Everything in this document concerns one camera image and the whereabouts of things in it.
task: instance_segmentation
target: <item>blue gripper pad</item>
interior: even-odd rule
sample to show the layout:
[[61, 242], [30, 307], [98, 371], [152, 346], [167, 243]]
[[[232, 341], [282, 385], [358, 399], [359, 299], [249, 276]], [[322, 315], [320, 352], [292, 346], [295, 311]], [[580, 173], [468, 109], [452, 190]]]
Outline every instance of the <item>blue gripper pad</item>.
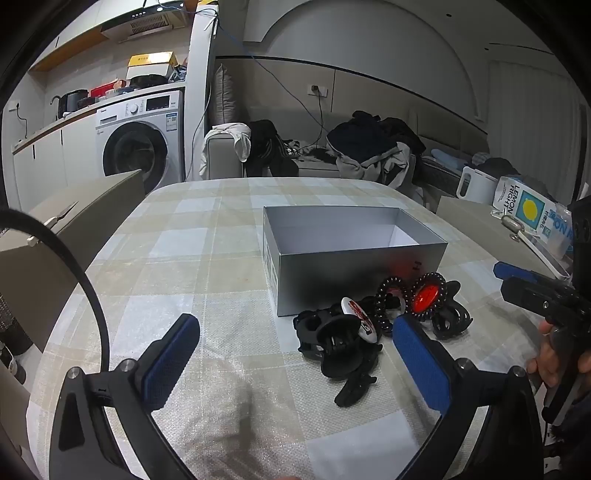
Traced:
[[533, 272], [505, 262], [497, 262], [492, 271], [495, 274], [495, 277], [499, 280], [507, 280], [511, 277], [517, 277], [532, 283], [538, 283]]
[[427, 346], [429, 342], [436, 342], [410, 315], [401, 315], [394, 320], [392, 340], [429, 408], [445, 414], [452, 401], [451, 385]]
[[147, 411], [164, 407], [199, 343], [199, 321], [183, 313], [161, 340], [152, 342], [139, 359], [136, 385]]

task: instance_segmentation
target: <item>lemon illustration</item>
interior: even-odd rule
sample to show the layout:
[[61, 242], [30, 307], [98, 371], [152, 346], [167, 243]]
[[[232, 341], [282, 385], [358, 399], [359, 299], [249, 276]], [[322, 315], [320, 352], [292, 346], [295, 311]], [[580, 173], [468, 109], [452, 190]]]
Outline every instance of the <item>lemon illustration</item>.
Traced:
[[528, 220], [535, 221], [538, 216], [538, 207], [533, 200], [526, 200], [523, 203], [523, 214]]

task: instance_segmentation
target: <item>washing machine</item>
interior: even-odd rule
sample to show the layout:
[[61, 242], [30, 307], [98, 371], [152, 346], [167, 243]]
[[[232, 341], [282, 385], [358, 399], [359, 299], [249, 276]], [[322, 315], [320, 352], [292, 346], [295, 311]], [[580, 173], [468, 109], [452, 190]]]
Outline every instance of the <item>washing machine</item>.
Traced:
[[100, 108], [96, 139], [105, 176], [140, 169], [146, 194], [183, 182], [183, 93], [152, 93]]

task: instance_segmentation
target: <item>yellow box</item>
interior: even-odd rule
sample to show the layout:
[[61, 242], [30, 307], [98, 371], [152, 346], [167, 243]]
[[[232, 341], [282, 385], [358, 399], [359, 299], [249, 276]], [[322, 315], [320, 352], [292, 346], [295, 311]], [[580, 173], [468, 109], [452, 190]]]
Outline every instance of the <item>yellow box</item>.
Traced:
[[140, 75], [162, 75], [168, 78], [177, 65], [177, 57], [172, 51], [134, 55], [129, 59], [126, 79], [131, 80]]

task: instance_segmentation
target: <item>open gray box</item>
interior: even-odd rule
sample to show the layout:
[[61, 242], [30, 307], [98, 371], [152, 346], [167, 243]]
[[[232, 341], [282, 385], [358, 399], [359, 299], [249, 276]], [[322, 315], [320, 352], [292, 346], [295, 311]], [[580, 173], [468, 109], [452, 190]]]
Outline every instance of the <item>open gray box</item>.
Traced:
[[391, 207], [282, 206], [263, 209], [263, 259], [278, 316], [375, 295], [397, 275], [436, 271], [447, 242]]

